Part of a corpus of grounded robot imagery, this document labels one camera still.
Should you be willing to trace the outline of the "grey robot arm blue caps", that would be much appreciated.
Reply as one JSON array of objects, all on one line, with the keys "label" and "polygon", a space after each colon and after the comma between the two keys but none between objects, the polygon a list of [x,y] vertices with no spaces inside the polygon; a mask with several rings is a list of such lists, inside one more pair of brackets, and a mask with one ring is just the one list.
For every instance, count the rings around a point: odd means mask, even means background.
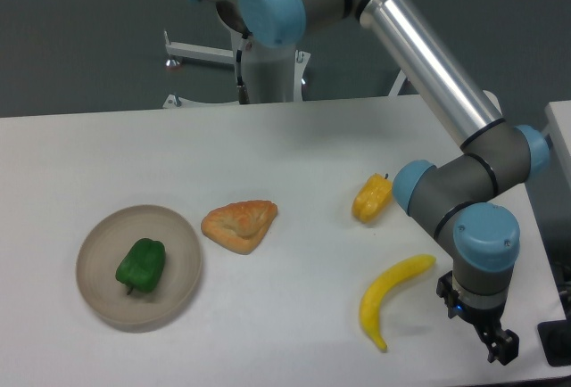
[{"label": "grey robot arm blue caps", "polygon": [[233,26],[267,48],[295,45],[307,32],[354,16],[371,30],[461,150],[441,167],[413,161],[393,196],[452,259],[436,292],[449,317],[471,324],[490,361],[508,364],[519,339],[501,326],[519,253],[519,225],[493,199],[549,161],[542,134],[508,125],[447,52],[411,0],[208,0],[226,6]]}]

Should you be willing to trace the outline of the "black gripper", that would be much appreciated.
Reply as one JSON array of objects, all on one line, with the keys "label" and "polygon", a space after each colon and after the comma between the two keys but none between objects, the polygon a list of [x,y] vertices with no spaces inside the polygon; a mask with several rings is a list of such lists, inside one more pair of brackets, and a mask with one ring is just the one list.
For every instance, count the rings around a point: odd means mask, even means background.
[{"label": "black gripper", "polygon": [[506,289],[491,295],[476,294],[461,286],[450,271],[438,279],[436,294],[444,300],[449,318],[460,317],[475,328],[488,350],[489,362],[506,366],[518,357],[519,337],[501,329]]}]

